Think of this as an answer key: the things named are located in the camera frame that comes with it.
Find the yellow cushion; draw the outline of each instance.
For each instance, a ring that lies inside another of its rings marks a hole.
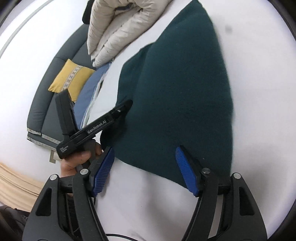
[[[68,89],[72,101],[75,102],[85,82],[94,72],[93,69],[75,64],[68,59],[48,90],[59,93]]]

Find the black cable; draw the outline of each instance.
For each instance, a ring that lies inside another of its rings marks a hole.
[[[106,234],[107,237],[119,237],[119,238],[123,238],[123,239],[127,239],[127,240],[130,240],[130,241],[138,241],[136,239],[133,239],[133,238],[130,238],[130,237],[127,237],[127,236],[124,236],[124,235],[120,235],[120,234]]]

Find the gray sofa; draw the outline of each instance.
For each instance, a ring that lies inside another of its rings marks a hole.
[[[63,140],[54,97],[49,86],[63,68],[67,59],[74,63],[95,69],[87,53],[88,25],[83,24],[61,47],[45,72],[34,96],[27,120],[27,139],[35,144],[55,150]]]

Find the blue cushion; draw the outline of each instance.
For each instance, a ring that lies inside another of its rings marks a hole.
[[[96,99],[99,92],[102,76],[107,72],[111,63],[104,64],[94,72],[84,84],[77,101],[74,105],[74,116],[79,129],[82,129],[83,120],[86,117],[87,110],[93,100]]]

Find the dark green cloth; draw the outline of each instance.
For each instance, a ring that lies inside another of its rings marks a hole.
[[[159,39],[128,60],[117,103],[132,99],[125,120],[104,131],[120,160],[185,186],[179,145],[218,175],[232,159],[232,99],[220,46],[198,1],[187,5]]]

